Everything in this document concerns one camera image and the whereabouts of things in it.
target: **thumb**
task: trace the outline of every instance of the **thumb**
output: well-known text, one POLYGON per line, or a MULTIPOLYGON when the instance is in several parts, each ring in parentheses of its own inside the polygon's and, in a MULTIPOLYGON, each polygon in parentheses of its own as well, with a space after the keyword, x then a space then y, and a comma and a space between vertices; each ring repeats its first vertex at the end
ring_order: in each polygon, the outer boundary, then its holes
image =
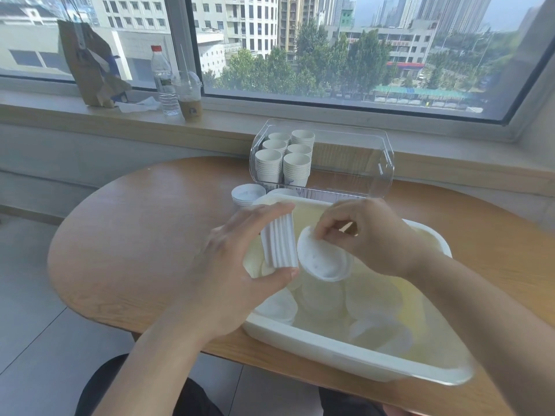
POLYGON ((253 279, 256 300, 259 304, 264 302, 286 287, 298 275, 299 269, 297 267, 282 267, 268 276, 253 279))
POLYGON ((337 229, 330 228, 323 236, 323 239, 330 244, 343 248, 347 252, 351 252, 352 240, 354 237, 342 231, 338 231, 337 229))

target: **hand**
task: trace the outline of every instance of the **hand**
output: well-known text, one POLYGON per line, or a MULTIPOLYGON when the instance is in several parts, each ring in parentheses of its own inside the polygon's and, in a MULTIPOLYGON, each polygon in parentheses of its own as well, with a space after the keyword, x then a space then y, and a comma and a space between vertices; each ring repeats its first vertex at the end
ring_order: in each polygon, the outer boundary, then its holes
POLYGON ((186 291, 177 299, 180 314, 194 319, 205 342, 239 328, 254 308, 299 274, 298 268, 285 267, 253 279, 243 267, 250 242, 293 208, 293 203, 278 202, 242 209, 210 233, 187 274, 186 291))
POLYGON ((334 204, 320 217, 314 236, 388 276, 407 277, 435 252, 384 200, 371 198, 334 204), (344 232, 339 230, 349 223, 344 232))

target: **water bottle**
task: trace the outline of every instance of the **water bottle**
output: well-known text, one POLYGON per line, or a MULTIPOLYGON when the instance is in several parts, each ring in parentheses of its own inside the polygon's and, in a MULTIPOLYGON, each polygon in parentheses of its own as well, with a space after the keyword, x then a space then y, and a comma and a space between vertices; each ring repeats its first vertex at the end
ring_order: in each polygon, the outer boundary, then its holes
POLYGON ((154 83, 158 90, 158 100, 162 104, 162 110, 166 115, 179 114, 179 103, 177 93, 171 83, 171 65, 168 59, 162 54, 160 45, 151 45, 152 59, 150 66, 154 74, 154 83))

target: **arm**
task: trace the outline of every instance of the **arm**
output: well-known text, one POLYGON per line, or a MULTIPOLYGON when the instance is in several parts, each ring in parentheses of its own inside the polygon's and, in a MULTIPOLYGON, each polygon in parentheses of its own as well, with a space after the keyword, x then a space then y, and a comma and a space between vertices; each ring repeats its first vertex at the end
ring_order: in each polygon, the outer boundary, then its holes
POLYGON ((177 298, 139 338, 94 416, 170 416, 199 351, 239 328, 250 312, 283 289, 299 269, 252 279, 243 267, 251 240, 294 204, 242 209, 212 230, 177 298))
POLYGON ((516 414, 553 414, 555 330, 477 273, 428 246, 384 201, 330 207, 315 236, 378 273, 415 285, 440 310, 516 414), (339 231, 350 222, 345 232, 339 231))

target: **oval table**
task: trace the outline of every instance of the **oval table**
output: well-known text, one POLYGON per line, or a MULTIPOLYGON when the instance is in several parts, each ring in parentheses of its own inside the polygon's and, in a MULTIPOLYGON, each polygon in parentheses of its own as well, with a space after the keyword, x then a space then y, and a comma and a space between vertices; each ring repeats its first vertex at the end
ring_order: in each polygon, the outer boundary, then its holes
MULTIPOLYGON (((107 184, 56 232, 48 255, 52 285, 82 316, 143 333, 173 298, 210 229, 234 213, 232 189, 247 182, 246 160, 195 157, 107 184)), ((431 185, 394 181, 386 200, 401 217, 440 232, 454 258, 555 325, 550 235, 490 203, 431 185)), ((204 351, 432 416, 512 414, 480 368, 458 387, 410 378, 379 383, 275 349, 242 329, 204 351)))

